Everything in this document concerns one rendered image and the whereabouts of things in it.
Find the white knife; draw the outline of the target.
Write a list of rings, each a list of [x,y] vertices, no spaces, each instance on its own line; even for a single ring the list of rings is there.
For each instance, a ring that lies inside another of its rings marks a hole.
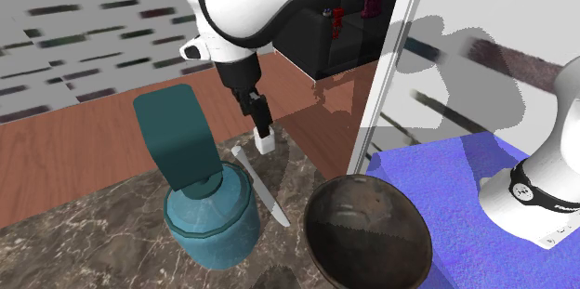
[[[273,198],[268,188],[265,186],[264,182],[261,180],[253,166],[249,163],[249,160],[241,146],[234,146],[231,148],[232,155],[240,162],[244,168],[247,170],[250,177],[253,179],[253,187],[265,204],[267,209],[270,211],[271,215],[277,220],[279,224],[283,227],[288,228],[291,223],[287,216],[285,215],[283,209],[278,205],[277,201]]]

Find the dark brown bowl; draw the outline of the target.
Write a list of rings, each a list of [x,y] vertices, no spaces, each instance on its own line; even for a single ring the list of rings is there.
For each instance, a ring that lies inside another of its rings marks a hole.
[[[319,185],[303,230],[315,266],[336,289],[418,289],[432,264],[428,226],[388,182],[365,175]]]

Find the black sofa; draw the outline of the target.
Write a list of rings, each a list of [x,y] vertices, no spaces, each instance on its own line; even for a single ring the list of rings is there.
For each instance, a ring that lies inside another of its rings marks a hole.
[[[316,0],[290,19],[273,47],[313,80],[379,59],[396,0]]]

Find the small white box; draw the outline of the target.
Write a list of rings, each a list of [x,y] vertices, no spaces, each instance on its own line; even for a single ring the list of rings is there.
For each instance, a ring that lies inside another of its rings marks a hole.
[[[260,136],[256,127],[253,129],[253,133],[257,150],[262,155],[275,150],[275,133],[271,126],[269,127],[269,134],[264,138]]]

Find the teal lidded bin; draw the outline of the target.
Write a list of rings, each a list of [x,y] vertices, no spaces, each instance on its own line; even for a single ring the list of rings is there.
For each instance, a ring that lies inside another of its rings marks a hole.
[[[179,245],[207,269],[228,269],[253,251],[260,219],[245,171],[220,159],[189,85],[138,96],[133,107],[150,156],[170,188],[164,219]]]

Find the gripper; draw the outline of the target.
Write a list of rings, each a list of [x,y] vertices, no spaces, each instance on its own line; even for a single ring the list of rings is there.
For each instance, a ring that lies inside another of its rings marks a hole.
[[[222,84],[231,90],[243,115],[252,117],[259,137],[267,137],[273,121],[266,97],[256,89],[261,77],[257,56],[234,62],[216,62],[215,66]]]

